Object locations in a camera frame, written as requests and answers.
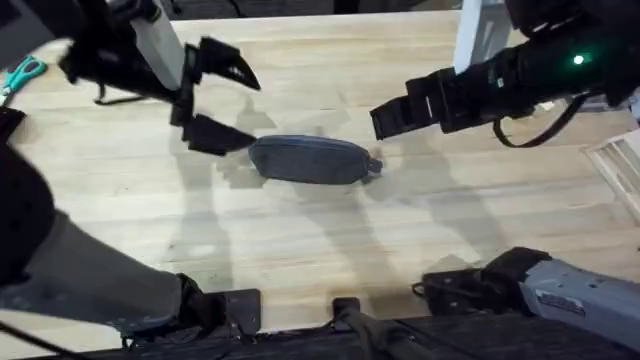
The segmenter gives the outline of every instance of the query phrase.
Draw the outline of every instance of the wooden table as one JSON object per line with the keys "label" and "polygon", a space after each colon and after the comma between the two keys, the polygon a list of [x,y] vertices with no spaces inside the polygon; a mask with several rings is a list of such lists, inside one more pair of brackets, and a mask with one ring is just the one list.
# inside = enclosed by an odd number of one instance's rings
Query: wooden table
{"label": "wooden table", "polygon": [[[336,296],[359,296],[380,318],[423,314],[409,290],[421,274],[515,245],[640,280],[640,229],[582,152],[635,128],[627,114],[580,115],[532,150],[502,147],[490,127],[375,141],[369,110],[448,66],[457,23],[456,12],[175,23],[186,41],[212,35],[240,47],[263,85],[256,93],[208,77],[198,109],[256,135],[358,143],[385,163],[368,184],[265,181],[244,152],[187,151],[168,105],[96,107],[96,86],[72,86],[55,66],[16,97],[30,116],[13,141],[58,207],[105,243],[205,290],[259,288],[265,329],[323,323]],[[54,63],[63,45],[36,55]],[[510,124],[512,139],[533,137],[559,111]],[[74,349],[119,346],[105,327],[0,315]],[[4,337],[0,349],[40,353]]]}

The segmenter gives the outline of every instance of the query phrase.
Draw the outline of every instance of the floor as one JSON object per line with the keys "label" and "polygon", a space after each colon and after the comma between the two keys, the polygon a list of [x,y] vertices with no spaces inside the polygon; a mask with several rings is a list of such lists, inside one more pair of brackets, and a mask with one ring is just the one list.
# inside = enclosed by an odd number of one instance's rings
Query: floor
{"label": "floor", "polygon": [[[161,0],[168,9],[171,0]],[[335,0],[235,0],[247,17],[328,15],[334,13]],[[170,12],[173,20],[234,18],[238,14],[232,0],[174,0],[181,14]],[[403,12],[442,10],[459,6],[461,0],[360,0],[359,12]]]}

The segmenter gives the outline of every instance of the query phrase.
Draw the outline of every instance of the black mount bracket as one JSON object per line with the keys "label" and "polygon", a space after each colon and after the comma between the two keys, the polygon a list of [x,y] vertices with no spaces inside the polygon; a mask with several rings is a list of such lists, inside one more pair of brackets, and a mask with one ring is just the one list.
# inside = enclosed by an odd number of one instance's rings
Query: black mount bracket
{"label": "black mount bracket", "polygon": [[203,339],[223,326],[229,326],[234,336],[254,336],[262,327],[261,294],[257,289],[205,293],[185,274],[178,274],[182,283],[182,302],[174,322],[133,334],[124,340],[154,343],[172,338],[183,331],[197,330],[193,340]]}

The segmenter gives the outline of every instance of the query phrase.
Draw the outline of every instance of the green led light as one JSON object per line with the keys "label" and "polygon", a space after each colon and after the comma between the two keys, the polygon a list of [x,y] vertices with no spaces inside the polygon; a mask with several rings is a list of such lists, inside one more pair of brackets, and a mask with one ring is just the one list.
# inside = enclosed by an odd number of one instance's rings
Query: green led light
{"label": "green led light", "polygon": [[576,56],[573,57],[573,63],[576,64],[576,65],[584,64],[584,60],[585,60],[585,58],[582,55],[576,55]]}

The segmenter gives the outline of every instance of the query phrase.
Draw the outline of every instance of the label sticker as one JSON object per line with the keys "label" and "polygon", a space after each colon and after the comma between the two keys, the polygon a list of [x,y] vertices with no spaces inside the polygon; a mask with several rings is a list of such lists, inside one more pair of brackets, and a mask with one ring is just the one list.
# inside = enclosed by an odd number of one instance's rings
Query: label sticker
{"label": "label sticker", "polygon": [[586,315],[582,301],[578,299],[556,295],[543,290],[536,290],[536,297],[541,304],[569,311],[580,316]]}

